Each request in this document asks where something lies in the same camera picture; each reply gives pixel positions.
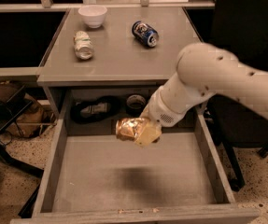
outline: speckled floor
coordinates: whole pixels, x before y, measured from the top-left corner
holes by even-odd
[[[7,151],[15,158],[43,168],[49,154],[53,127],[37,138],[14,138]],[[219,155],[228,175],[232,170],[221,147]],[[256,149],[236,150],[246,180],[246,185],[235,192],[240,207],[256,207],[261,216],[251,224],[268,223],[268,157],[264,160],[256,154]],[[18,213],[31,196],[39,179],[0,162],[0,223],[9,223],[12,218],[20,218]]]

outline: drawer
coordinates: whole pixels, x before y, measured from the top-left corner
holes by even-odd
[[[151,95],[156,87],[139,90]],[[124,99],[134,88],[66,93],[32,219],[27,223],[248,223],[238,208],[199,108],[148,147],[120,141],[118,115],[76,124],[70,107],[103,95]],[[25,220],[12,220],[11,224]]]

